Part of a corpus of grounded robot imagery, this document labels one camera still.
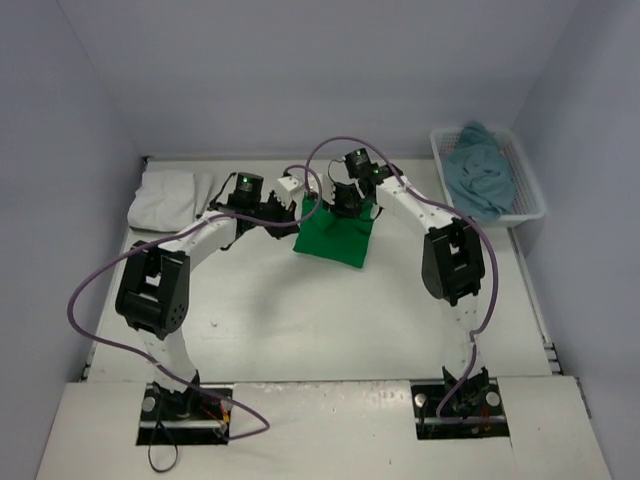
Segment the green t shirt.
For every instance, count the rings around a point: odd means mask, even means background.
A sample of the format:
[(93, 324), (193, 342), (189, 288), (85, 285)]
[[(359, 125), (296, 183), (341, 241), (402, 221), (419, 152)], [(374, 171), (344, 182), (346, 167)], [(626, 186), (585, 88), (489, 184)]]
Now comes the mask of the green t shirt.
[(300, 225), (293, 251), (362, 269), (368, 253), (376, 207), (367, 202), (355, 218), (340, 217), (321, 207)]

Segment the white t shirt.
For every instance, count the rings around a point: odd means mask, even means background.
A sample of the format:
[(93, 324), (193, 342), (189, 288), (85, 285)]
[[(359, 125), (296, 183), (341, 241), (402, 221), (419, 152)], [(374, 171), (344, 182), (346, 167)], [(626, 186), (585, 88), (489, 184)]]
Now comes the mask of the white t shirt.
[(159, 233), (184, 229), (206, 210), (214, 182), (208, 173), (145, 171), (127, 213), (129, 227)]

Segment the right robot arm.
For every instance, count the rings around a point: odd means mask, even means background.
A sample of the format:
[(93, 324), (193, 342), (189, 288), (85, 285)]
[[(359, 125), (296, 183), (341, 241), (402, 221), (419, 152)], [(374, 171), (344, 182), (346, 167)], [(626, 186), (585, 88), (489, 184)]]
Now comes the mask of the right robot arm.
[(475, 223), (424, 197), (397, 167), (373, 162), (364, 148), (341, 162), (350, 182), (334, 184), (329, 201), (334, 211), (356, 216), (373, 204), (422, 237), (422, 282), (447, 319), (442, 398), (455, 412), (468, 410), (488, 384), (476, 343), (484, 324), (477, 309), (486, 269)]

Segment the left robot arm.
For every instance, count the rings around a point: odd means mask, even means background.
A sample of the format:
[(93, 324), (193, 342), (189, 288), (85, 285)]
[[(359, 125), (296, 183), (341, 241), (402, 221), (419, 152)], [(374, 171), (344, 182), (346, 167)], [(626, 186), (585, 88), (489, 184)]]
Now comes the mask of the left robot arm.
[(229, 248), (254, 227), (256, 218), (274, 238), (296, 233), (297, 202), (303, 180), (286, 174), (266, 200), (263, 178), (241, 172), (227, 200), (214, 199), (178, 240), (144, 247), (126, 261), (116, 295), (116, 312), (143, 341), (158, 367), (153, 387), (164, 396), (164, 408), (175, 418), (191, 418), (199, 409), (199, 372), (186, 349), (182, 324), (189, 309), (192, 271), (213, 253)]

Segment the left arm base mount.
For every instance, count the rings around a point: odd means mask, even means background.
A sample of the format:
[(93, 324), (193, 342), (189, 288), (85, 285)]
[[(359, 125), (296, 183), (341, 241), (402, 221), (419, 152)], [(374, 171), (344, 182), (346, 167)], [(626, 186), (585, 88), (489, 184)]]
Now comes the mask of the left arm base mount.
[(141, 402), (137, 446), (227, 445), (233, 406), (198, 392), (167, 393), (147, 384)]

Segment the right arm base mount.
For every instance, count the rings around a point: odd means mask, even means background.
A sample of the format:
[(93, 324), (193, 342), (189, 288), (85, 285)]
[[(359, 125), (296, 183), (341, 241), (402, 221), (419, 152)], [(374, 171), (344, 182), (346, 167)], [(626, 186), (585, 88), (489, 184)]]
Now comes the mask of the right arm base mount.
[(510, 436), (496, 381), (491, 381), (486, 389), (470, 400), (453, 397), (442, 408), (441, 417), (437, 416), (436, 410), (446, 393), (442, 383), (412, 383), (410, 388), (416, 437), (420, 441)]

